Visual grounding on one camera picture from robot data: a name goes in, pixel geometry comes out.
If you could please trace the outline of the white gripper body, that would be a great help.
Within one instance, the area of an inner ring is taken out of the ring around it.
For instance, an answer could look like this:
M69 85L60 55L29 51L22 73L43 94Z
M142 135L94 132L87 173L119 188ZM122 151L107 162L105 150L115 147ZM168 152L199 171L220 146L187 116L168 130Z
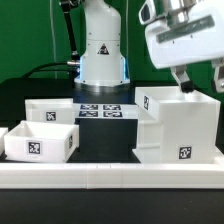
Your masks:
M224 57L224 0L146 0L139 21L157 69Z

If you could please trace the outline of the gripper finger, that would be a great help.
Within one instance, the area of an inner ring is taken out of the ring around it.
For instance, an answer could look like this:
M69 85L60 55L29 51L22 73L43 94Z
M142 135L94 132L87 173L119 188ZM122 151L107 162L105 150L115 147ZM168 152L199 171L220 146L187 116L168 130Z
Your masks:
M175 66L171 68L171 74L177 82L180 90L183 93L190 93L194 91L194 84L190 80L186 70L187 67L185 65Z
M212 61L214 68L214 87L218 93L224 93L224 58L217 58Z

